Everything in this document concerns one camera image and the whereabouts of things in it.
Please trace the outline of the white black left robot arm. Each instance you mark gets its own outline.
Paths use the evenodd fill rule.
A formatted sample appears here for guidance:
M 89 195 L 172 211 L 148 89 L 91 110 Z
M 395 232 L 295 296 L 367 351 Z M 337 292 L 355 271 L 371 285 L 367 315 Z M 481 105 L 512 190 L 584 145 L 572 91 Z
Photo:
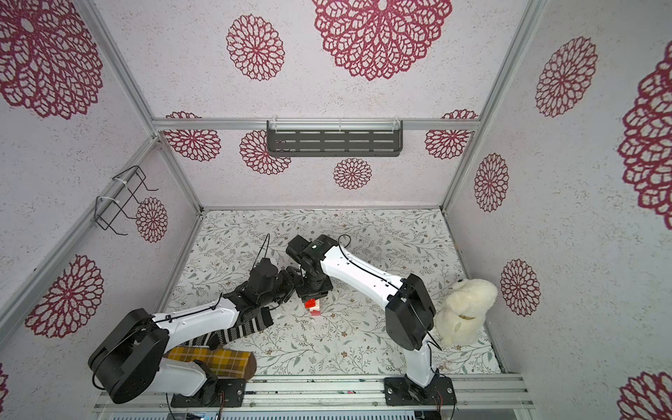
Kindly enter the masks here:
M 92 383 L 116 404 L 145 392 L 216 404 L 220 379 L 204 360 L 180 362 L 166 355 L 180 346 L 215 350 L 272 326 L 271 311 L 302 280 L 299 269 L 278 269 L 264 258 L 246 282 L 213 303 L 176 313 L 131 311 L 89 357 Z

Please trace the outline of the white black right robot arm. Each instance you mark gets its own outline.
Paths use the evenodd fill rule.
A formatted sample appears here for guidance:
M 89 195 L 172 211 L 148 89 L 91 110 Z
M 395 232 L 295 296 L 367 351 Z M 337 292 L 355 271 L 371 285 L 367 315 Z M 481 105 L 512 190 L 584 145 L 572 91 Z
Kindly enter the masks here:
M 390 274 L 366 263 L 330 236 L 307 241 L 295 236 L 286 254 L 299 265 L 297 295 L 303 302 L 326 297 L 338 279 L 362 293 L 385 312 L 385 331 L 404 350 L 406 378 L 420 389 L 435 378 L 431 330 L 437 310 L 422 278 Z

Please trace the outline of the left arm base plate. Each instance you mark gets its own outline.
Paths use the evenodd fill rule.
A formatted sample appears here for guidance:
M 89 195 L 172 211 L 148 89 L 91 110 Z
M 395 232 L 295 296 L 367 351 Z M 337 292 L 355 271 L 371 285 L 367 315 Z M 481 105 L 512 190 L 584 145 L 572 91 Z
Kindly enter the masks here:
M 219 378 L 208 380 L 191 397 L 175 394 L 170 400 L 172 408 L 241 408 L 247 382 L 244 379 Z

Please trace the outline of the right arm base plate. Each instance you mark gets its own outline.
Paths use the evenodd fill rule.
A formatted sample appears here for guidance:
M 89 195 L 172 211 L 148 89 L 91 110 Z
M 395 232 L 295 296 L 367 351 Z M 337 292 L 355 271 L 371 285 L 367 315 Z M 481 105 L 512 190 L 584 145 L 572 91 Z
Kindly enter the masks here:
M 457 403 L 453 382 L 437 374 L 430 383 L 421 387 L 408 377 L 386 377 L 384 395 L 388 406 L 455 406 Z

